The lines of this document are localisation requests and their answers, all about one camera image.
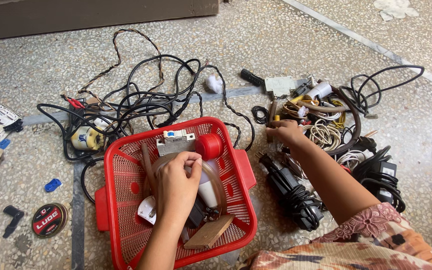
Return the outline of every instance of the hand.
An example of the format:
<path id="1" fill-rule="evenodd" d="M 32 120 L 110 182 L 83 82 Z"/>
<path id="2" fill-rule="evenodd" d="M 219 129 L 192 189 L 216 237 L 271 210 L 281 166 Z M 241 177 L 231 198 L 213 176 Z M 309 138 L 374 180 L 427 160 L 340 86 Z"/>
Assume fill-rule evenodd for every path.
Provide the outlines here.
<path id="1" fill-rule="evenodd" d="M 273 121 L 271 123 L 277 128 L 266 128 L 268 136 L 276 136 L 289 149 L 298 149 L 304 143 L 311 142 L 304 134 L 303 127 L 298 126 L 295 120 Z"/>
<path id="2" fill-rule="evenodd" d="M 184 225 L 195 204 L 202 162 L 200 154 L 185 151 L 159 169 L 156 222 L 164 219 L 181 227 Z M 191 174 L 185 166 L 191 167 Z"/>

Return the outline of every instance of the basket handle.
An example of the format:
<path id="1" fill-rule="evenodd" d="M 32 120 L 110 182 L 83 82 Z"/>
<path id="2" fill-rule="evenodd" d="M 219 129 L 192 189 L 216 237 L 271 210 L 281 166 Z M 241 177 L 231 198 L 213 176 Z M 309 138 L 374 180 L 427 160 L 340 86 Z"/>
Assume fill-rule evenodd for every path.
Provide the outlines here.
<path id="1" fill-rule="evenodd" d="M 108 217 L 108 201 L 106 200 L 106 186 L 96 190 L 94 193 L 96 206 L 97 229 L 105 232 L 110 230 L 110 220 Z"/>
<path id="2" fill-rule="evenodd" d="M 246 151 L 243 149 L 234 150 L 234 153 L 236 157 L 235 165 L 241 172 L 244 186 L 246 186 L 246 190 L 250 190 L 256 185 L 256 178 L 253 169 L 251 168 L 251 164 L 249 163 L 248 154 L 246 154 Z"/>

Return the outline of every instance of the grey floor strip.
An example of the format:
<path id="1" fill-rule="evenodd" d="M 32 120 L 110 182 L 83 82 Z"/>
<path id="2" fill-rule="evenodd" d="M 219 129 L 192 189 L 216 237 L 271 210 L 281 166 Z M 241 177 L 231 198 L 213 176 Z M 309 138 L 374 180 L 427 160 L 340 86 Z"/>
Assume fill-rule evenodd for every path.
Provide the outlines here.
<path id="1" fill-rule="evenodd" d="M 305 83 L 306 79 L 299 79 L 294 81 L 295 86 L 300 86 L 301 84 Z M 248 96 L 248 95 L 255 95 L 255 94 L 261 94 L 264 93 L 265 90 L 262 86 L 249 86 L 249 87 L 243 87 L 243 88 L 233 88 L 233 89 L 227 89 L 226 90 L 226 97 L 227 98 L 234 98 L 234 97 L 242 97 L 242 96 Z M 214 100 L 223 100 L 223 94 L 215 94 L 215 93 L 208 93 L 208 92 L 201 92 L 202 101 L 214 101 Z M 189 100 L 189 103 L 197 103 L 199 102 L 199 97 L 197 95 L 193 95 L 191 99 Z M 176 102 L 175 105 L 181 105 L 182 102 Z M 68 120 L 68 113 L 64 111 L 58 111 L 51 114 L 56 120 L 58 121 L 64 121 Z M 42 123 L 50 123 L 53 120 L 51 120 L 48 116 L 44 114 L 38 114 L 38 115 L 30 115 L 30 116 L 24 116 L 22 118 L 22 125 L 23 126 L 29 126 L 29 125 L 36 125 L 36 124 L 42 124 Z"/>
<path id="2" fill-rule="evenodd" d="M 85 194 L 81 188 L 81 172 L 85 164 L 82 161 L 74 163 L 72 186 L 72 243 L 71 269 L 85 268 Z"/>
<path id="3" fill-rule="evenodd" d="M 288 3 L 289 5 L 297 8 L 297 9 L 299 9 L 300 11 L 306 13 L 307 15 L 313 17 L 314 19 L 321 21 L 322 23 L 333 28 L 334 30 L 339 31 L 339 32 L 345 34 L 346 36 L 348 36 L 354 40 L 357 40 L 358 42 L 368 46 L 369 48 L 373 49 L 374 51 L 381 53 L 382 55 L 388 57 L 389 59 L 393 60 L 394 62 L 396 62 L 398 64 L 413 65 L 408 60 L 402 58 L 401 56 L 395 54 L 394 52 L 388 50 L 387 48 L 384 48 L 381 45 L 378 45 L 376 42 L 369 40 L 360 34 L 357 34 L 356 32 L 340 25 L 336 21 L 329 19 L 325 15 L 318 13 L 317 11 L 303 5 L 302 3 L 299 3 L 296 0 L 283 0 L 283 1 Z M 420 72 L 419 69 L 411 69 L 411 70 L 416 72 L 416 73 Z M 429 73 L 428 71 L 424 71 L 422 76 L 432 82 L 432 74 Z"/>

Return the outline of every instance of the sleeve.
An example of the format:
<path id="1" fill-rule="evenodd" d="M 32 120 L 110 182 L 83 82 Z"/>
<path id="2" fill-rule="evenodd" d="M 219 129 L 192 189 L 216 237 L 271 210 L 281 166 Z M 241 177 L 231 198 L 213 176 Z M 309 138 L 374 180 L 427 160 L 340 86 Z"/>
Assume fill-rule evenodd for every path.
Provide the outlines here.
<path id="1" fill-rule="evenodd" d="M 370 206 L 312 243 L 360 242 L 385 247 L 432 264 L 432 248 L 391 204 Z"/>

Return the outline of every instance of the pink lace trim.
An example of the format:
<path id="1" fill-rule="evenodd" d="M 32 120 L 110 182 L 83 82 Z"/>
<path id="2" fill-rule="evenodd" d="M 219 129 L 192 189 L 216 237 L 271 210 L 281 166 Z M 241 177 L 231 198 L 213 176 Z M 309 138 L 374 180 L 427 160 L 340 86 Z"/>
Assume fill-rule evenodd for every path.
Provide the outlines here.
<path id="1" fill-rule="evenodd" d="M 380 203 L 357 213 L 354 217 L 346 220 L 336 229 L 312 240 L 312 243 L 330 243 L 338 239 L 350 239 L 353 234 L 364 237 L 377 237 L 386 230 L 388 222 L 400 223 L 401 217 L 394 207 L 387 203 Z"/>

